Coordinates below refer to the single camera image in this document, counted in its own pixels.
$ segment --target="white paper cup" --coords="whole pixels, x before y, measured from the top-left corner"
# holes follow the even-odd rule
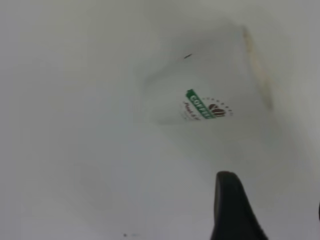
[[[244,27],[228,27],[147,80],[148,119],[181,124],[260,118],[267,113],[269,101],[266,81],[248,32]]]

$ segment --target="black object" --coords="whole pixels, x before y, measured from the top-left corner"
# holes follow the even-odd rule
[[[216,175],[211,240],[268,240],[240,179],[232,172],[221,171]]]

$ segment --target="white background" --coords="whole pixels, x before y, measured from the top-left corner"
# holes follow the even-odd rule
[[[270,239],[319,239],[318,0],[3,0],[0,238],[207,240],[215,174],[235,171]],[[223,23],[245,24],[273,120],[145,123],[140,82]]]

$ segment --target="dark speck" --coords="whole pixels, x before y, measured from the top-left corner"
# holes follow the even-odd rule
[[[191,57],[191,55],[192,55],[192,53],[187,55],[187,56],[185,56],[184,59],[187,59],[187,58]]]

